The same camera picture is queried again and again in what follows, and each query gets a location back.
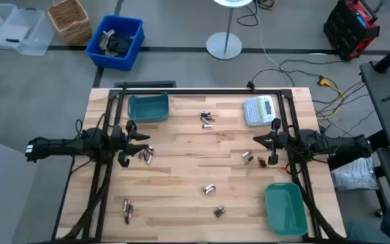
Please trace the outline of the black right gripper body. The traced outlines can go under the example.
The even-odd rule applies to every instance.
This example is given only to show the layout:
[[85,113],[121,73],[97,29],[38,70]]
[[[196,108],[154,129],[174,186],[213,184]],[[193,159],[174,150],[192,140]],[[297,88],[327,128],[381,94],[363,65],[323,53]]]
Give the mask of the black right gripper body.
[[275,118],[271,124],[271,155],[268,159],[269,165],[276,165],[278,163],[278,149],[284,149],[288,143],[288,133],[287,132],[279,132],[281,128],[281,119]]

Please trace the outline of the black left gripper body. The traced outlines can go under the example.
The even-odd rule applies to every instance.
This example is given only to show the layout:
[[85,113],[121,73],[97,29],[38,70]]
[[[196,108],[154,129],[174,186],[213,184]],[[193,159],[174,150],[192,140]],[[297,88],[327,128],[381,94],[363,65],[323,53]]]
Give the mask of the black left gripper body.
[[119,125],[114,125],[112,129],[112,144],[115,150],[119,150],[117,160],[122,167],[129,166],[129,145],[131,144],[131,132],[136,129],[135,122],[133,120],[129,120],[126,124],[126,128],[129,130],[127,135],[123,132]]

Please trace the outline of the white label maker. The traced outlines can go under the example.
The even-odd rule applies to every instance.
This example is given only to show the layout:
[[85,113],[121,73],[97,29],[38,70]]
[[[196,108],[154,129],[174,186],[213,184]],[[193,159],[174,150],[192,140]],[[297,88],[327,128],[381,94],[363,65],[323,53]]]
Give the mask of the white label maker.
[[276,118],[271,96],[247,98],[244,103],[244,116],[248,126],[261,127],[271,125]]

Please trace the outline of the teal deep plastic bin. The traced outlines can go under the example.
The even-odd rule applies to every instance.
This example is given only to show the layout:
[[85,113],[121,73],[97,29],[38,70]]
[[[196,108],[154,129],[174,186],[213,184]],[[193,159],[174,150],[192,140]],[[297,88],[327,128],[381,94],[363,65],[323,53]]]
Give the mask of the teal deep plastic bin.
[[128,117],[136,123],[156,123],[169,118],[169,96],[131,96],[128,100]]

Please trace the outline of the black floor grille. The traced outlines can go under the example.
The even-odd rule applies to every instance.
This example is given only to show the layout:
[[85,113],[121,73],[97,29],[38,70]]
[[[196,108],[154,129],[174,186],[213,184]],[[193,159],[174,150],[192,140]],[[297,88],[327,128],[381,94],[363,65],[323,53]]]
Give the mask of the black floor grille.
[[175,81],[125,81],[114,83],[114,88],[176,88]]

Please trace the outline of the teal shallow plastic tray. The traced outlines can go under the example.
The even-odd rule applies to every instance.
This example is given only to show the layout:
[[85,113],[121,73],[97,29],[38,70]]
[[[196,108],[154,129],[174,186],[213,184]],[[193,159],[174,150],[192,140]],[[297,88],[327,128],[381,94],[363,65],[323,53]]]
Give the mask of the teal shallow plastic tray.
[[280,237],[307,234],[307,217],[299,187],[292,182],[270,184],[265,190],[270,229]]

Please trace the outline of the blue plastic crate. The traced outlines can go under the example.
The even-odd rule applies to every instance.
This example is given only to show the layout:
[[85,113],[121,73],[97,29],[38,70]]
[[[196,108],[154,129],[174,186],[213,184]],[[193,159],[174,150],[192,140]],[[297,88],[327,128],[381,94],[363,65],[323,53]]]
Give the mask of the blue plastic crate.
[[[115,15],[104,16],[93,34],[85,53],[97,67],[130,71],[145,39],[143,23],[138,18]],[[100,49],[101,36],[104,34],[104,31],[109,32],[111,30],[119,37],[130,41],[123,54],[113,56],[105,54]]]

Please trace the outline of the clear plastic bag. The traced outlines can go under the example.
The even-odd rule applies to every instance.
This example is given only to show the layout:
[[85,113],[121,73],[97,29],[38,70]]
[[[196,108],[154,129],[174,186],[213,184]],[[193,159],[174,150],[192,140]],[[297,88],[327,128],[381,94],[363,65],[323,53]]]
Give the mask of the clear plastic bag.
[[331,171],[337,192],[352,190],[378,190],[378,183],[371,158],[359,158]]

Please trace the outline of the dark clothes bundle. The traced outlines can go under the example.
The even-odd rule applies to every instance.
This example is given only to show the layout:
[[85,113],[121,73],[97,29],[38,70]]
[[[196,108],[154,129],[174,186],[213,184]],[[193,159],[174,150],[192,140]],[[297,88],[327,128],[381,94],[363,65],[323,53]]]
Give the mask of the dark clothes bundle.
[[131,47],[133,37],[125,37],[111,29],[100,35],[99,53],[108,56],[125,56]]

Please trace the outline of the black white column floor stand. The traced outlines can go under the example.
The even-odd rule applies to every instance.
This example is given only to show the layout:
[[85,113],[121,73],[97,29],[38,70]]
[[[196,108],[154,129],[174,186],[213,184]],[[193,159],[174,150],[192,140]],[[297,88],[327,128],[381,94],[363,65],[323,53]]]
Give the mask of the black white column floor stand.
[[253,0],[213,0],[216,4],[229,10],[227,29],[225,32],[212,34],[206,42],[206,49],[212,57],[219,60],[231,60],[242,51],[242,42],[238,36],[231,32],[234,10],[246,7]]

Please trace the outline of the wicker basket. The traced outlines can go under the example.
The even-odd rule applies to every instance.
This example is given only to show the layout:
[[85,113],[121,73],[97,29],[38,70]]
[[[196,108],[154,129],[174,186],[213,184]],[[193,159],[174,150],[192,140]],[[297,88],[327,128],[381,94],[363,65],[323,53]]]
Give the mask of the wicker basket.
[[84,43],[92,37],[89,16],[79,0],[63,0],[49,7],[47,14],[66,44]]

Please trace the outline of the red black tool box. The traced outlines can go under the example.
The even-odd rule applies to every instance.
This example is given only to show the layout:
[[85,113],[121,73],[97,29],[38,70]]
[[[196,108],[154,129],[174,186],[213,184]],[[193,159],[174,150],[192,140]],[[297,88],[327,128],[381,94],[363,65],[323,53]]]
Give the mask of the red black tool box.
[[365,0],[338,0],[324,23],[324,34],[341,60],[359,57],[380,34],[378,17]]

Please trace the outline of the black aluminium table frame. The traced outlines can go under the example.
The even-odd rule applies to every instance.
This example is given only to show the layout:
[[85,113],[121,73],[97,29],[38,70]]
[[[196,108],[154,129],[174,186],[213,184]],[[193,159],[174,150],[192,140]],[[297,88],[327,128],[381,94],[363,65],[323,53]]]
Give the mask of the black aluminium table frame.
[[[169,118],[138,126],[155,150],[151,163],[138,157],[127,168],[114,163],[104,218],[94,216],[79,242],[277,241],[264,195],[270,184],[290,181],[279,169],[288,158],[280,151],[278,164],[266,169],[257,161],[244,163],[247,151],[269,155],[253,140],[269,128],[249,127],[244,120],[243,103],[251,96],[247,88],[170,90]],[[203,129],[200,117],[214,118],[212,128]],[[209,184],[216,190],[206,195]],[[129,224],[125,199],[133,205]]]

